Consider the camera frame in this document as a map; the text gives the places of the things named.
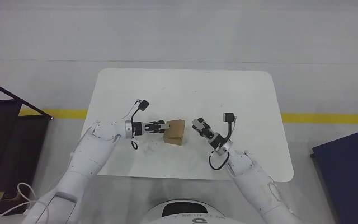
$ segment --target black cable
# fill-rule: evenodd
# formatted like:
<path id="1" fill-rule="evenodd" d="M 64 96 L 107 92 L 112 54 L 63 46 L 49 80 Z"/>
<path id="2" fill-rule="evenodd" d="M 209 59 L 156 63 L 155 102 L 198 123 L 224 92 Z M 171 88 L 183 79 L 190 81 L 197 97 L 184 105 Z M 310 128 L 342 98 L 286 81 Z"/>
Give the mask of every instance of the black cable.
<path id="1" fill-rule="evenodd" d="M 138 144 L 136 143 L 136 142 L 133 142 L 132 141 L 132 147 L 133 147 L 133 149 L 135 149 L 135 150 L 137 150 L 138 149 Z"/>
<path id="2" fill-rule="evenodd" d="M 138 112 L 139 108 L 136 109 L 136 111 L 132 114 L 132 117 L 130 118 L 130 122 L 133 124 L 133 117 L 134 115 Z M 138 144 L 136 142 L 133 142 L 131 140 L 131 145 L 133 147 L 133 149 L 137 150 L 138 149 Z"/>
<path id="3" fill-rule="evenodd" d="M 133 122 L 134 115 L 138 112 L 139 108 L 135 110 L 135 112 L 132 114 L 132 117 L 130 118 L 130 121 Z"/>
<path id="4" fill-rule="evenodd" d="M 225 161 L 223 162 L 223 164 L 221 164 L 218 168 L 215 168 L 212 166 L 211 164 L 211 156 L 209 156 L 209 165 L 210 167 L 213 169 L 213 170 L 220 170 L 221 168 L 224 167 L 224 165 L 228 162 L 229 160 L 229 157 L 230 157 L 230 152 L 228 152 L 228 156 L 226 157 Z"/>
<path id="5" fill-rule="evenodd" d="M 229 122 L 229 130 L 228 130 L 228 135 L 225 137 L 225 140 L 229 140 L 229 138 L 231 137 L 232 134 L 232 122 Z"/>

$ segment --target gray floor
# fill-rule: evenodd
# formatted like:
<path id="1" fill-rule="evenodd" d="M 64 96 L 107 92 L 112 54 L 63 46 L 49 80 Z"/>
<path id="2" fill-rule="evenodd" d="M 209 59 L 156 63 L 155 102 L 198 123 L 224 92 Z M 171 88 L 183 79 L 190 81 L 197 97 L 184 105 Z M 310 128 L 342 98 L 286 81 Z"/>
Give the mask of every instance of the gray floor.
<path id="1" fill-rule="evenodd" d="M 34 189 L 44 194 L 65 170 L 84 120 L 54 119 L 36 173 Z M 358 131 L 356 125 L 284 124 L 294 178 L 278 183 L 294 213 L 306 223 L 334 223 L 312 160 L 311 148 Z M 232 181 L 150 179 L 97 176 L 83 201 L 81 223 L 139 223 L 143 214 L 167 200 L 187 198 L 210 204 L 224 215 L 247 223 L 263 223 Z M 6 221 L 13 223 L 13 218 Z"/>

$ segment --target white table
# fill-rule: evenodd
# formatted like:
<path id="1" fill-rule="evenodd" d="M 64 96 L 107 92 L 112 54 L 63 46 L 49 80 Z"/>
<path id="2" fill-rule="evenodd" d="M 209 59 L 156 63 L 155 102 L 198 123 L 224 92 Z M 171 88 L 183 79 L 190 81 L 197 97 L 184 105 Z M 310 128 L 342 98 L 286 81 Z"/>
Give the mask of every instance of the white table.
<path id="1" fill-rule="evenodd" d="M 230 179 L 225 169 L 209 167 L 207 141 L 191 126 L 203 117 L 213 131 L 227 134 L 224 112 L 238 117 L 232 150 L 248 150 L 275 180 L 293 177 L 293 167 L 271 76 L 259 71 L 104 69 L 98 75 L 82 134 L 95 121 L 113 122 L 136 99 L 150 105 L 135 120 L 186 121 L 184 144 L 163 142 L 162 134 L 137 137 L 138 150 L 121 139 L 99 175 L 183 179 Z"/>

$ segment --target navy blue panel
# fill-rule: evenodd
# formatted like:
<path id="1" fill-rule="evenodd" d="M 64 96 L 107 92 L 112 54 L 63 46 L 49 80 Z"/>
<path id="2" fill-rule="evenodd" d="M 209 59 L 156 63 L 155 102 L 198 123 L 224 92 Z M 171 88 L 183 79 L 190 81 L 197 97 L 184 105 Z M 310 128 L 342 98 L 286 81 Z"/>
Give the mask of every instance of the navy blue panel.
<path id="1" fill-rule="evenodd" d="M 340 224 L 358 223 L 358 133 L 313 152 Z"/>

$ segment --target black panel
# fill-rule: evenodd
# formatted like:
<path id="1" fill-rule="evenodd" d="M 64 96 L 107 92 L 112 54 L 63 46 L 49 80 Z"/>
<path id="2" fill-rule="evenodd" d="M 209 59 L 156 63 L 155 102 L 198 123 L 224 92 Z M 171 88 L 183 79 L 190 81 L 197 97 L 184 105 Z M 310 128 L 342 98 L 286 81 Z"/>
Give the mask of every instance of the black panel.
<path id="1" fill-rule="evenodd" d="M 167 204 L 162 213 L 162 217 L 171 216 L 172 214 L 183 214 L 183 213 L 204 213 L 207 214 L 205 206 L 193 202 L 173 202 Z"/>
<path id="2" fill-rule="evenodd" d="M 358 133 L 313 148 L 340 224 L 358 223 Z"/>
<path id="3" fill-rule="evenodd" d="M 0 162 L 21 105 L 17 100 L 0 100 Z"/>
<path id="4" fill-rule="evenodd" d="M 43 115 L 18 117 L 0 163 L 0 191 L 16 191 L 19 182 L 32 184 L 48 123 Z"/>

